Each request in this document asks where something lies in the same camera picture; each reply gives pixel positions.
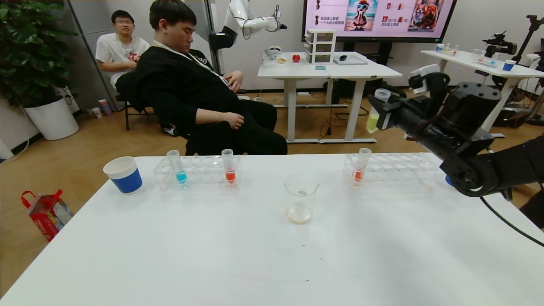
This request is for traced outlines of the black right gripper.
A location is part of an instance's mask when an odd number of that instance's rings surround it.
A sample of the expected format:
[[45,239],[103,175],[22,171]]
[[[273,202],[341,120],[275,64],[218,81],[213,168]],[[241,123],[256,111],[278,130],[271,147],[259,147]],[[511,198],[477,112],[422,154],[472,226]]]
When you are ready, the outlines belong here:
[[388,99],[369,95],[368,100],[378,110],[379,130],[396,128],[402,130],[407,138],[433,138],[433,126],[424,124],[433,117],[429,111],[430,99],[402,99],[393,94]]

